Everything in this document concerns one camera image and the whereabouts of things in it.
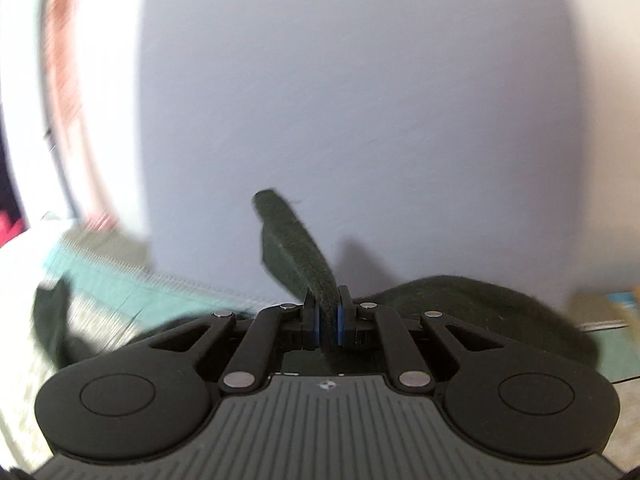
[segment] felt cloth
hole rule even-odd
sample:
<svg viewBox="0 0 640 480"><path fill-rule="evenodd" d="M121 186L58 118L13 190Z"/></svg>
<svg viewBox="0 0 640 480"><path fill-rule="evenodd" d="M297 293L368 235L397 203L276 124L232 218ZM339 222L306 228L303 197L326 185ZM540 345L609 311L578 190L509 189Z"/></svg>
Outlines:
<svg viewBox="0 0 640 480"><path fill-rule="evenodd" d="M257 193L254 207L263 222L261 240L265 268L300 300L310 290L321 308L330 314L339 302L334 275L292 208L274 190ZM53 290L39 288L34 300L36 337L57 367L94 354L88 344L68 334L66 314L69 301L70 284L65 280L59 281ZM598 361L596 343L550 308L525 294L490 283L461 276L433 276L354 301L388 304L409 319L418 319L425 310L440 310L491 332L591 367L596 367ZM335 316L322 316L322 319L321 347L326 355L317 354L312 360L313 369L304 371L348 372L350 361L359 357L344 352L338 356ZM180 320L156 327L146 335L176 323Z"/></svg>
<svg viewBox="0 0 640 480"><path fill-rule="evenodd" d="M300 300L309 288L322 306L335 307L339 298L334 276L287 202L270 189L256 194L254 205L264 223L262 260L267 270ZM535 298L502 286L461 276L433 276L354 300L364 301L388 304L409 319L440 310L591 367L598 361L598 348L588 336ZM335 331L331 325L322 329Z"/></svg>

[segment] blurred object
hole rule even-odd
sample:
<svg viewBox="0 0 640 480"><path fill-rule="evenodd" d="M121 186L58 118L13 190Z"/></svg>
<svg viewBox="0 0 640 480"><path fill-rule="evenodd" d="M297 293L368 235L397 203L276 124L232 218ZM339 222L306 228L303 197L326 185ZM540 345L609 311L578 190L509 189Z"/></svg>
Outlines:
<svg viewBox="0 0 640 480"><path fill-rule="evenodd" d="M2 124L2 106L0 105L0 210L7 213L8 221L17 222L22 218L20 206L16 200L12 175L4 153L4 126Z"/></svg>
<svg viewBox="0 0 640 480"><path fill-rule="evenodd" d="M6 211L0 211L0 247L13 240L24 230L24 221L18 219L14 224Z"/></svg>
<svg viewBox="0 0 640 480"><path fill-rule="evenodd" d="M117 224L94 168L82 113L76 63L77 0L46 0L44 60L52 132L81 216L90 228Z"/></svg>
<svg viewBox="0 0 640 480"><path fill-rule="evenodd" d="M140 240L149 236L138 133L144 1L76 0L75 38L94 169L120 229Z"/></svg>
<svg viewBox="0 0 640 480"><path fill-rule="evenodd" d="M33 397L52 375L52 366L35 351L31 329L33 293L45 277L42 263L69 227L66 221L36 222L0 248L0 424L18 466L32 470L49 456L33 416Z"/></svg>
<svg viewBox="0 0 640 480"><path fill-rule="evenodd" d="M43 0L0 0L0 92L9 174L28 225L72 209L51 156L40 66Z"/></svg>
<svg viewBox="0 0 640 480"><path fill-rule="evenodd" d="M587 329L626 326L606 294L578 292L569 299L565 314L572 323Z"/></svg>
<svg viewBox="0 0 640 480"><path fill-rule="evenodd" d="M567 318L589 333L600 351L598 371L616 383L640 378L640 347L634 338L634 317L621 301L635 303L631 293L575 294Z"/></svg>
<svg viewBox="0 0 640 480"><path fill-rule="evenodd" d="M587 113L581 292L640 283L640 0L568 0Z"/></svg>
<svg viewBox="0 0 640 480"><path fill-rule="evenodd" d="M39 286L33 300L33 329L42 350L57 369L97 355L82 338L68 332L71 287L58 280L53 288Z"/></svg>
<svg viewBox="0 0 640 480"><path fill-rule="evenodd" d="M64 233L60 245L88 258L120 264L127 269L150 269L148 244L118 230L94 232L73 226Z"/></svg>

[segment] white wall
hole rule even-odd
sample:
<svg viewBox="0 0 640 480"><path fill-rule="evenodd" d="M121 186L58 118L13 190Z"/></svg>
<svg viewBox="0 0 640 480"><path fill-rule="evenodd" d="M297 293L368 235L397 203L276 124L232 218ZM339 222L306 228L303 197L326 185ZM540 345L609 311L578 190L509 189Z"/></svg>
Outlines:
<svg viewBox="0 0 640 480"><path fill-rule="evenodd" d="M146 238L138 127L143 0L78 1L78 72L94 161L120 224Z"/></svg>
<svg viewBox="0 0 640 480"><path fill-rule="evenodd" d="M588 111L581 290L640 283L640 0L570 0Z"/></svg>
<svg viewBox="0 0 640 480"><path fill-rule="evenodd" d="M284 298L276 187L355 295L462 274L559 306L583 127L565 0L145 0L140 134L159 268Z"/></svg>
<svg viewBox="0 0 640 480"><path fill-rule="evenodd" d="M69 218L58 174L44 139L41 0L0 0L0 92L10 167L30 223L47 212Z"/></svg>

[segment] metal pin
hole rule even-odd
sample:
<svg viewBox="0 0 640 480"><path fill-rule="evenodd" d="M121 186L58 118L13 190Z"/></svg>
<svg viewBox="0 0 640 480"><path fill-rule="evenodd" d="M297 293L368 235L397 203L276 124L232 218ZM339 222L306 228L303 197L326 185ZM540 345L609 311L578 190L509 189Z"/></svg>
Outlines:
<svg viewBox="0 0 640 480"><path fill-rule="evenodd" d="M249 372L231 372L222 382L229 388L246 388L255 383L255 377Z"/></svg>
<svg viewBox="0 0 640 480"><path fill-rule="evenodd" d="M420 388L426 386L431 382L431 376L425 372L418 370L409 370L400 374L398 377L401 384L408 386L409 388Z"/></svg>

